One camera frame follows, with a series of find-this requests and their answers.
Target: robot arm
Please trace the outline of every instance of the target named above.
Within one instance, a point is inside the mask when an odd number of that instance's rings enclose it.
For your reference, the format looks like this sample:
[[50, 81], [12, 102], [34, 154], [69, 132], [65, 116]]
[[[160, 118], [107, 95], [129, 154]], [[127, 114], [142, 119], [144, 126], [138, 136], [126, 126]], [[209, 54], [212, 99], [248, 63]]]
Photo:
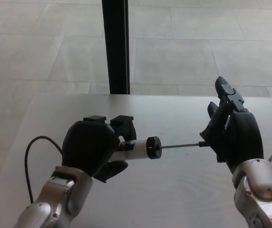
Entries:
[[91, 177], [82, 170], [57, 166], [14, 228], [69, 228], [83, 208], [91, 186]]
[[264, 159], [241, 163], [233, 173], [234, 203], [250, 228], [272, 228], [272, 166]]
[[220, 104], [209, 104], [211, 120], [200, 135], [233, 174], [234, 203], [248, 226], [272, 228], [272, 166], [264, 160], [255, 117], [223, 78], [216, 80], [215, 88]]

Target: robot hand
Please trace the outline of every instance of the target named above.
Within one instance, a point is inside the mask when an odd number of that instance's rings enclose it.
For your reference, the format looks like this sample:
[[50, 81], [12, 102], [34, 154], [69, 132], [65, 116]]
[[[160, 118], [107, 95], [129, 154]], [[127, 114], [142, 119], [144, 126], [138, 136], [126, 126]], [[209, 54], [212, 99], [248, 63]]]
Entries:
[[219, 106], [211, 102], [211, 118], [200, 133], [215, 151], [218, 162], [226, 162], [231, 173], [249, 159], [263, 159], [261, 133], [255, 117], [243, 107], [244, 100], [222, 77], [215, 82]]
[[200, 135], [215, 151], [217, 161], [226, 162], [233, 174], [234, 203], [248, 226], [272, 228], [272, 166], [263, 159], [255, 117], [222, 77], [216, 80], [215, 88], [220, 103], [209, 104], [211, 120]]

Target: gray floor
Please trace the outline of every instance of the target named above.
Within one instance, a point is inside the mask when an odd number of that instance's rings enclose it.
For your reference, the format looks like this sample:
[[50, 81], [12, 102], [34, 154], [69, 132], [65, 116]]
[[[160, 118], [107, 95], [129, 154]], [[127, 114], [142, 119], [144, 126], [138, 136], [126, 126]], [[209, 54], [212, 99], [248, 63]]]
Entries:
[[[272, 96], [272, 0], [130, 0], [131, 93]], [[0, 0], [0, 168], [35, 92], [108, 93], [100, 0]]]

